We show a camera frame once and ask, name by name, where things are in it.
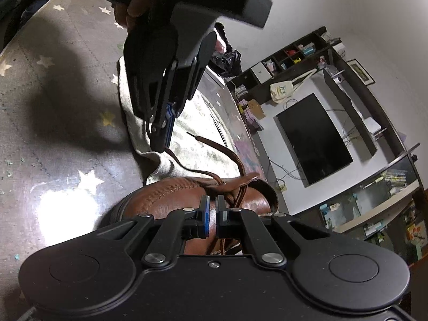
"cloth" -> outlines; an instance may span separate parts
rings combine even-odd
[[[159,154],[151,151],[150,140],[146,134],[147,123],[133,114],[123,57],[119,60],[119,98],[125,112],[126,124],[135,151],[139,155],[158,163],[157,169],[148,177],[147,184],[166,177],[195,176],[206,178],[205,175],[181,168],[166,153]],[[226,155],[196,141],[187,132],[195,136],[209,138],[233,150],[232,139],[227,128],[198,90],[196,90],[193,99],[186,102],[182,114],[175,120],[170,150],[174,152],[184,166],[190,169],[211,171],[221,178],[239,176],[236,164]]]

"brown shoelace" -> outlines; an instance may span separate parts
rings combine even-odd
[[[207,144],[208,146],[224,153],[226,156],[228,156],[233,162],[236,163],[236,165],[238,166],[238,170],[239,170],[239,174],[242,176],[246,175],[245,172],[245,168],[243,163],[241,162],[241,160],[239,159],[239,157],[237,156],[237,154],[231,150],[229,150],[227,147],[222,146],[221,144],[218,144],[217,142],[211,141],[210,139],[206,139],[202,136],[194,136],[190,133],[188,133],[190,136],[193,136],[196,141],[202,142],[203,144]],[[170,155],[172,157],[172,159],[174,159],[176,161],[176,163],[181,166],[183,169],[187,170],[187,171],[191,171],[191,172],[197,172],[199,174],[204,174],[207,176],[212,177],[219,185],[220,184],[224,184],[225,181],[221,179],[220,176],[218,176],[217,174],[210,172],[210,171],[204,171],[204,170],[195,170],[195,169],[190,169],[185,167],[183,164],[181,164],[181,162],[178,160],[177,156],[174,154],[174,152],[172,152],[169,148],[165,149],[165,152],[168,153],[168,155]],[[230,204],[231,208],[239,208],[242,204],[243,198],[245,196],[245,192],[247,191],[248,186],[244,185],[239,187],[239,192],[238,195],[236,196],[236,198],[233,197],[232,194],[228,193],[225,194],[225,200]],[[220,240],[220,251],[221,254],[224,255],[225,252],[225,239],[221,239]],[[213,247],[215,247],[215,245],[217,244],[217,238],[214,240],[213,243]]]

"yellow star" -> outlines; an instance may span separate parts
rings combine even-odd
[[[105,111],[100,113],[101,118],[103,119],[103,126],[111,125],[114,127],[113,120],[115,118],[115,115],[112,114],[110,111]]]

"black television screen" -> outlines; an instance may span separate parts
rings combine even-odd
[[[309,184],[352,163],[339,132],[311,94],[277,115]]]

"framed picture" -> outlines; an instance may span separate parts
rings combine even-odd
[[[352,59],[346,62],[350,68],[357,74],[365,85],[371,85],[376,83],[372,76],[362,67],[362,65],[356,59]]]

